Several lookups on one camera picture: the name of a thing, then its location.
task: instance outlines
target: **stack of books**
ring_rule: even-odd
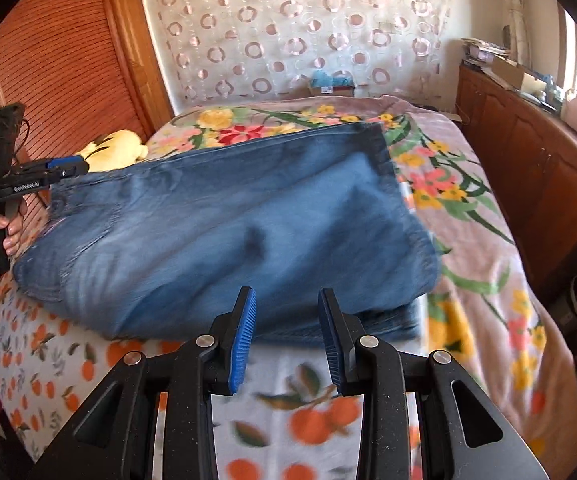
[[[462,38],[462,42],[465,51],[464,62],[480,68],[491,65],[495,56],[507,59],[511,54],[511,51],[503,46],[476,38]]]

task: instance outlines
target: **metal screw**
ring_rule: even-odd
[[[451,354],[444,350],[438,350],[433,353],[433,360],[441,365],[447,365],[451,362]]]
[[[375,348],[379,344],[379,339],[374,335],[363,335],[360,337],[360,344],[365,348]]]
[[[142,354],[140,352],[129,352],[128,354],[124,355],[124,364],[128,366],[133,366],[139,363],[142,360]]]
[[[200,348],[208,348],[209,346],[213,346],[215,344],[215,338],[209,334],[201,335],[195,339],[195,344]]]

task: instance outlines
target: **yellow plush toy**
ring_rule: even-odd
[[[138,160],[144,160],[148,148],[135,132],[120,130],[100,136],[78,153],[89,164],[89,173],[126,168]]]

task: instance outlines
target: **blue denim jeans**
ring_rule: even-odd
[[[350,123],[63,181],[13,272],[54,314],[111,337],[197,335],[249,285],[257,335],[311,342],[323,286],[368,329],[410,333],[409,303],[439,262],[380,124]]]

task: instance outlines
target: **bed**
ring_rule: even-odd
[[[392,160],[412,190],[411,207],[442,254],[437,286],[417,302],[421,334],[396,346],[451,351],[550,477],[566,478],[577,464],[573,359],[531,293],[483,170],[451,121],[389,96],[198,107],[149,140],[149,158],[358,120],[384,123]],[[45,220],[26,229],[24,246]],[[126,352],[152,356],[179,345],[105,340],[23,296],[10,274],[0,281],[0,398],[34,460]],[[220,478],[355,478],[361,399],[333,397],[323,351],[253,345],[241,393],[213,403]],[[413,478],[421,478],[412,402],[409,411]],[[159,453],[165,412],[162,396]]]

